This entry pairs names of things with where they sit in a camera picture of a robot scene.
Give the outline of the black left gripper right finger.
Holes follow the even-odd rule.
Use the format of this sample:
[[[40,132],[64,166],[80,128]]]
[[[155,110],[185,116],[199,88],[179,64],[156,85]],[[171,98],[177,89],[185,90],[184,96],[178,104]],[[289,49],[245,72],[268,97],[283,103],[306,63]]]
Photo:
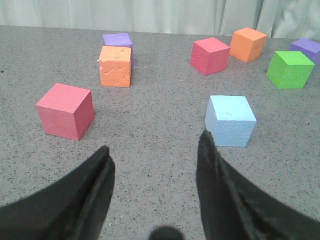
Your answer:
[[[228,164],[211,133],[198,142],[196,185],[208,240],[318,240],[320,223],[271,197]]]

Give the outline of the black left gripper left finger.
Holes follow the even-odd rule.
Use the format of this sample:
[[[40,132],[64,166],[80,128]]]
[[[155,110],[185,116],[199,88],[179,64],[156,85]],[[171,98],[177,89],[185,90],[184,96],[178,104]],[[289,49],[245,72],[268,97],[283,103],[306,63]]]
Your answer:
[[[110,206],[115,164],[102,146],[52,185],[0,209],[2,240],[97,240]]]

